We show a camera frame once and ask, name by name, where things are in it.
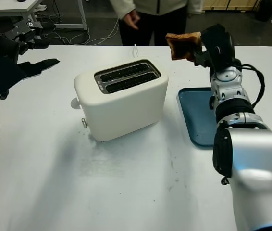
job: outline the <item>toaster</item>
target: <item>toaster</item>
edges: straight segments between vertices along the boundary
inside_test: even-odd
[[[109,141],[157,122],[168,76],[158,64],[137,58],[78,75],[76,94],[92,136]]]

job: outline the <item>floor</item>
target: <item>floor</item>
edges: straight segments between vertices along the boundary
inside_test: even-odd
[[[62,16],[62,23],[81,23],[77,0],[56,0],[56,2]],[[37,17],[41,21],[49,21],[49,16],[54,14],[52,0],[44,0],[44,4],[48,6],[48,9],[37,14]],[[115,27],[117,18],[110,2],[108,0],[90,0],[89,2],[83,1],[83,4],[90,40],[95,39],[88,45],[95,45],[103,41],[100,45],[120,46],[120,34],[116,33],[117,27]],[[187,20],[186,32],[201,31],[216,23],[227,28],[238,46],[272,46],[272,17],[268,22],[260,22],[254,18],[252,12],[206,12],[195,15]],[[0,32],[5,32],[11,27],[11,19],[8,21],[0,19]],[[107,37],[112,31],[111,38],[99,39]],[[84,44],[88,41],[87,33],[81,30],[58,29],[56,33],[43,39],[54,45]]]

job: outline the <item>white table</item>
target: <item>white table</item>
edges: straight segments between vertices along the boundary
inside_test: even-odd
[[[18,2],[17,0],[0,0],[0,17],[3,16],[22,16],[23,19],[32,19],[37,21],[33,10],[42,2],[42,0],[26,0]],[[57,28],[82,28],[87,30],[87,23],[82,0],[77,0],[77,5],[82,18],[82,24],[56,24]]]
[[[22,16],[28,19],[33,10],[42,2],[42,0],[26,0],[18,2],[17,0],[0,0],[0,17],[3,16]]]
[[[61,62],[0,102],[0,231],[236,230],[230,186],[220,184],[212,150],[184,139],[176,101],[181,88],[210,86],[209,70],[171,61],[168,47],[138,49],[169,74],[164,116],[108,142],[95,141],[71,108],[74,78],[131,58],[132,47],[50,46],[20,56]],[[235,51],[265,75],[256,112],[272,129],[272,47]],[[255,99],[254,72],[243,71],[243,85]]]

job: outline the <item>white power cable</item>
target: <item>white power cable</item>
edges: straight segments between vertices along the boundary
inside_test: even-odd
[[[96,39],[94,39],[94,40],[91,40],[91,41],[87,42],[85,45],[87,45],[88,43],[91,43],[91,42],[93,42],[93,41],[103,39],[103,41],[91,45],[91,46],[96,46],[96,45],[99,45],[99,44],[103,43],[103,42],[106,41],[107,39],[110,39],[110,38],[114,37],[114,36],[118,33],[118,29],[119,29],[118,22],[119,22],[119,20],[117,19],[117,22],[116,22],[115,26],[113,27],[111,33],[110,33],[107,37],[105,37],[105,38],[96,38]]]
[[[48,17],[49,20],[52,21],[53,23],[57,23],[57,21],[55,21],[53,18],[56,18],[57,20],[59,20],[59,17],[58,17],[57,14],[51,14],[51,15],[40,14],[40,13],[36,13],[36,14],[39,15],[39,16],[41,16],[41,17],[39,17],[39,18],[41,18],[41,19],[43,19],[43,18],[45,18],[45,17]],[[63,16],[64,16],[64,14],[61,13],[61,14],[60,14],[60,21],[59,21],[59,23],[61,23],[61,22],[63,21],[63,20],[62,20],[62,17],[63,17]],[[104,38],[96,38],[96,39],[93,39],[93,40],[91,40],[91,41],[90,41],[90,34],[89,34],[89,31],[90,31],[90,30],[89,30],[89,27],[88,27],[88,31],[84,31],[83,33],[81,33],[81,34],[79,34],[79,35],[76,35],[76,36],[72,37],[71,39],[68,39],[67,37],[63,37],[63,36],[59,35],[59,34],[56,33],[56,32],[53,32],[54,34],[57,35],[56,37],[48,37],[48,36],[44,36],[44,37],[47,38],[47,39],[59,39],[60,41],[63,42],[64,45],[87,45],[87,44],[89,44],[89,43],[91,43],[91,42],[93,42],[93,41],[97,41],[97,40],[101,40],[101,39],[102,39],[103,41],[91,45],[91,46],[96,46],[96,45],[99,45],[99,44],[103,43],[103,42],[106,41],[107,39],[110,39],[110,38],[114,37],[114,36],[118,33],[118,30],[119,30],[119,25],[118,25],[118,23],[119,23],[119,19],[117,19],[117,22],[116,22],[115,26],[113,27],[112,31],[110,32],[110,34],[109,34],[107,37],[104,37]],[[77,44],[73,44],[73,43],[72,43],[72,40],[73,40],[73,39],[75,39],[75,38],[77,38],[78,36],[81,36],[81,35],[83,35],[83,34],[85,34],[85,33],[88,34],[88,39],[87,39],[85,42],[77,43]]]
[[[136,45],[136,43],[134,44],[134,50],[135,50],[135,52],[136,52],[136,55],[137,55],[137,57],[139,56],[139,52],[138,52],[138,48],[137,48],[137,45]]]

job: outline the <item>table leg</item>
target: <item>table leg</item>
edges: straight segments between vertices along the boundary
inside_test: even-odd
[[[77,0],[78,9],[82,18],[82,24],[55,24],[57,28],[82,28],[88,30],[83,7],[83,0]]]

